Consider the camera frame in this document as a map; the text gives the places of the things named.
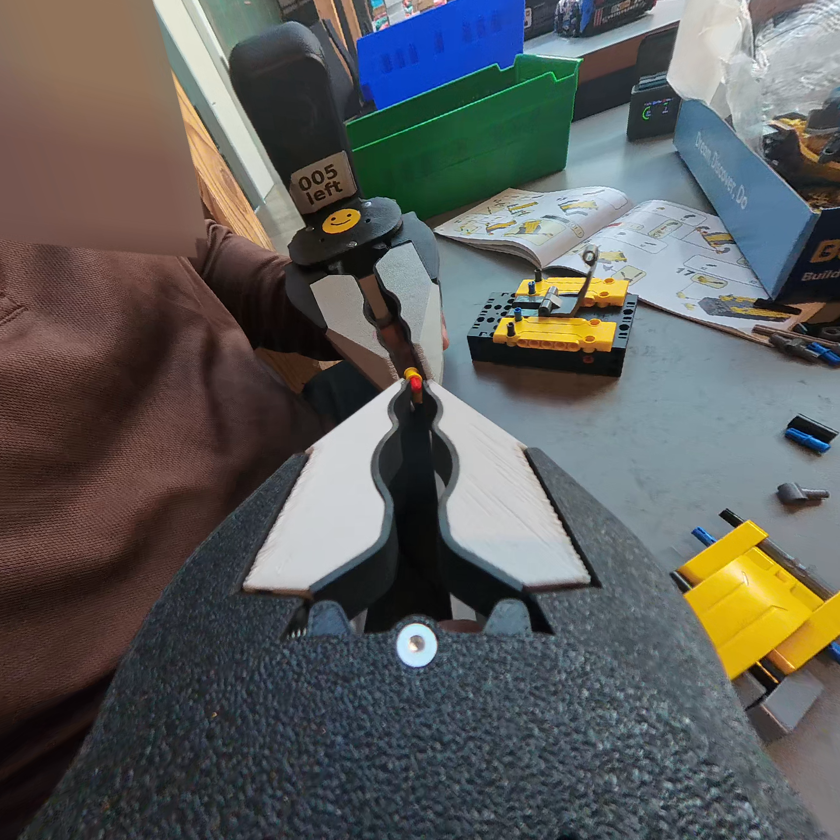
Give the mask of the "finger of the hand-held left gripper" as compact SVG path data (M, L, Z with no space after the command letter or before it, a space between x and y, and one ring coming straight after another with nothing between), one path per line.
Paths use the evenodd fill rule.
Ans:
M414 243L390 248L376 263L375 277L421 375L441 384L445 361L442 298Z
M311 290L327 338L346 361L382 391L403 378L405 331L394 298L373 269L363 277L327 275Z

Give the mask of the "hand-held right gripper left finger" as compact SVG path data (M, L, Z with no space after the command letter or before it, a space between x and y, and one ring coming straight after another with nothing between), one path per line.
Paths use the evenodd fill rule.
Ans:
M306 452L257 551L244 591L300 598L380 598L396 577L400 422L409 381L392 384Z

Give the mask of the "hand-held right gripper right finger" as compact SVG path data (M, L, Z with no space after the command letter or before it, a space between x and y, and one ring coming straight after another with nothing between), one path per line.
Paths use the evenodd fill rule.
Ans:
M444 580L458 598L522 597L593 579L520 440L435 382Z

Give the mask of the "yellow and black brick assembly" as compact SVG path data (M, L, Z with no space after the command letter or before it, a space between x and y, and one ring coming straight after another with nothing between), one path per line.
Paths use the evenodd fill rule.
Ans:
M516 290L494 292L467 335L472 360L619 377L638 297L628 280L595 278L601 255L587 246L585 272L535 269Z

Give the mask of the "yellow curved brick assembly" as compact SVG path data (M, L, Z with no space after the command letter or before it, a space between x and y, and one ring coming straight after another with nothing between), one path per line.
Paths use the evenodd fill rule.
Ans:
M754 521L728 508L719 516L730 531L694 528L701 551L669 576L759 737L779 741L824 691L812 663L838 664L839 594Z

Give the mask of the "pile of small brick parts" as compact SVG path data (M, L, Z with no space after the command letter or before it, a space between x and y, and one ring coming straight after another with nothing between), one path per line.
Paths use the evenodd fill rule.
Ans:
M818 339L804 332L785 331L765 325L755 325L752 333L767 340L770 347L793 358L808 363L822 363L834 369L839 367L839 344Z

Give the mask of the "person's left forearm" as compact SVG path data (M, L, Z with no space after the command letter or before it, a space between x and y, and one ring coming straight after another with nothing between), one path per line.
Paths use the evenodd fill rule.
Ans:
M254 349L334 362L340 354L287 295L287 259L207 219L206 239L190 262Z

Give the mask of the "grey desk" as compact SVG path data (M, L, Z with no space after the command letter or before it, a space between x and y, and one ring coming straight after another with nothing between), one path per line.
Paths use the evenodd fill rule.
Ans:
M838 838L838 664L793 732L762 746L669 573L728 508L838 590L838 370L640 305L616 378L474 362L467 332L521 259L438 240L444 388L563 472L549 478L602 587L543 594L554 636L458 637L444 654L456 747L488 744L423 793L467 815L441 833L515 838ZM827 489L786 507L777 486Z

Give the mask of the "green storage box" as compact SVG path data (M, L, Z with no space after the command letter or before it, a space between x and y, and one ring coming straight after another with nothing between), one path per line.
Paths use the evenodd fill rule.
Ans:
M348 122L362 192L426 220L561 172L580 63L520 55Z

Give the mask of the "blue storage bin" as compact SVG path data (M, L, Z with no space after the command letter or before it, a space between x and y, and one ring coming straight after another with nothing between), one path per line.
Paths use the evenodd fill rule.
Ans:
M385 109L487 67L510 68L525 17L523 1L453 1L362 37L364 99Z

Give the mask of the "instruction booklet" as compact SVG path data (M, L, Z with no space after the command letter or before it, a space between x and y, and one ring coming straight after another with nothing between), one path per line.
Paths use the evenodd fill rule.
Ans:
M434 231L544 271L585 272L581 255L597 248L594 278L625 281L647 305L761 343L754 323L792 329L824 307L770 302L719 217L662 200L634 206L611 187L510 188Z

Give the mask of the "person in brown shirt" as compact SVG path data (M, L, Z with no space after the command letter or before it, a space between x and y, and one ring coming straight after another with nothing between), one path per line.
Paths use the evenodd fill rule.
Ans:
M2 838L49 798L144 618L319 417L190 259L2 240Z

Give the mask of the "black device with green light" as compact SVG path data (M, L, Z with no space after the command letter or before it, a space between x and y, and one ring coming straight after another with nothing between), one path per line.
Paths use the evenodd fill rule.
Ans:
M681 102L668 82L666 71L640 77L631 91L627 140L635 142L673 134Z

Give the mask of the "black and blue pin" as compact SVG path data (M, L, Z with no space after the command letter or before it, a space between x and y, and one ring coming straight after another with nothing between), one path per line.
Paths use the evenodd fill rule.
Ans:
M796 414L787 423L784 438L818 455L830 450L839 432L806 415Z

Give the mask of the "blue cardboard kit box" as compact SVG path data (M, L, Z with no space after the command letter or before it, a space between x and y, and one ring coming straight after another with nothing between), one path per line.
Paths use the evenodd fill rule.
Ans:
M839 210L816 210L699 100L675 148L772 300L838 302Z

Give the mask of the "clear bags of brick parts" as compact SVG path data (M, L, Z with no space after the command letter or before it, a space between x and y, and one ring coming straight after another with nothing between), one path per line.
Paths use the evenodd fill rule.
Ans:
M765 162L814 209L839 207L839 132L810 131L806 118L785 114L763 126Z

